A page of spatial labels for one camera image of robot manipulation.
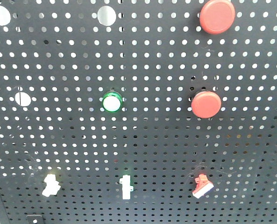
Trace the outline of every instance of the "round button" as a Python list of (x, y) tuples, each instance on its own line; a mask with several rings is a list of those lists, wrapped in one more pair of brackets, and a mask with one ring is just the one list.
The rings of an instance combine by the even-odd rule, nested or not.
[(118, 92), (107, 92), (103, 96), (102, 105), (108, 112), (118, 111), (123, 103), (122, 96)]
[(203, 91), (195, 95), (191, 107), (192, 112), (199, 118), (210, 118), (220, 110), (221, 99), (214, 92)]
[(228, 0), (210, 0), (202, 8), (199, 20), (207, 33), (221, 34), (233, 24), (235, 8)]

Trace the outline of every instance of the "electrical component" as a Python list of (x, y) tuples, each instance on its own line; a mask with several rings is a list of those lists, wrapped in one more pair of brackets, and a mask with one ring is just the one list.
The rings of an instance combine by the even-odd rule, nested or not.
[(120, 184), (122, 184), (121, 190), (123, 191), (123, 200), (129, 200), (131, 198), (130, 192), (133, 191), (133, 186), (130, 185), (130, 175), (123, 175), (120, 179)]
[(49, 197), (50, 195), (56, 195), (60, 189), (58, 185), (59, 182), (56, 181), (55, 174), (48, 174), (44, 179), (44, 182), (47, 184), (46, 188), (43, 190), (42, 195)]
[(193, 98), (191, 107), (199, 118), (210, 118), (219, 112), (221, 98), (215, 92), (201, 91)]
[(210, 0), (202, 8), (200, 25), (209, 34), (227, 31), (235, 20), (235, 8), (229, 0)]
[(192, 192), (196, 198), (202, 197), (205, 193), (211, 190), (214, 185), (210, 182), (205, 174), (200, 174), (199, 177), (195, 178), (197, 183), (196, 189)]
[(103, 108), (108, 112), (118, 111), (123, 103), (123, 98), (121, 94), (115, 91), (110, 91), (104, 94), (102, 105)]

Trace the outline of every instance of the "red switch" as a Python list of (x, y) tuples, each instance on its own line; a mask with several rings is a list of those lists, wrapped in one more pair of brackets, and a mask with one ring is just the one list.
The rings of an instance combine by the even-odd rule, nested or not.
[(228, 0), (210, 0), (200, 12), (200, 25), (210, 34), (227, 31), (235, 20), (235, 8)]
[(196, 189), (192, 192), (196, 198), (202, 197), (205, 193), (211, 190), (214, 185), (208, 180), (205, 174), (200, 174), (199, 177), (195, 178)]
[(199, 118), (210, 118), (221, 108), (220, 97), (210, 91), (202, 91), (195, 95), (191, 103), (192, 112)]

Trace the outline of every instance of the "perforated metal panel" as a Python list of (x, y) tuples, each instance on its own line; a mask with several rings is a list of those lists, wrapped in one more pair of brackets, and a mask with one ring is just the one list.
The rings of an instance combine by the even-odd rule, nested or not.
[[(277, 223), (277, 0), (232, 2), (233, 26), (209, 35), (203, 0), (0, 1), (10, 223)], [(105, 5), (116, 21), (98, 19)], [(117, 113), (101, 108), (111, 89), (124, 97)], [(211, 119), (191, 112), (202, 89), (222, 98)], [(47, 198), (49, 173), (62, 188)], [(201, 173), (215, 188), (196, 199)]]

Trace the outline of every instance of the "white plastic component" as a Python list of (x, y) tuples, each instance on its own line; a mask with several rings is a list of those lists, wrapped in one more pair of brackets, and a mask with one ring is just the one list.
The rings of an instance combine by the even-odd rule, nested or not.
[(46, 188), (43, 190), (42, 195), (49, 197), (50, 195), (56, 195), (60, 189), (58, 185), (59, 182), (56, 181), (55, 174), (48, 174), (44, 179), (44, 182), (47, 184)]
[(211, 182), (208, 182), (205, 185), (203, 185), (200, 189), (198, 189), (196, 192), (192, 192), (192, 194), (196, 198), (200, 198), (203, 195), (205, 195), (205, 193), (207, 193), (209, 190), (211, 190), (213, 187), (214, 185)]
[(120, 179), (120, 184), (122, 184), (123, 200), (129, 200), (131, 198), (130, 192), (133, 191), (133, 186), (130, 185), (130, 175), (123, 175)]
[(102, 6), (98, 10), (98, 20), (104, 26), (111, 26), (116, 21), (116, 13), (110, 6)]
[(31, 104), (31, 97), (25, 92), (18, 92), (15, 95), (15, 101), (20, 106), (29, 106)]
[(108, 96), (104, 99), (103, 106), (106, 110), (114, 112), (120, 108), (121, 102), (115, 96)]

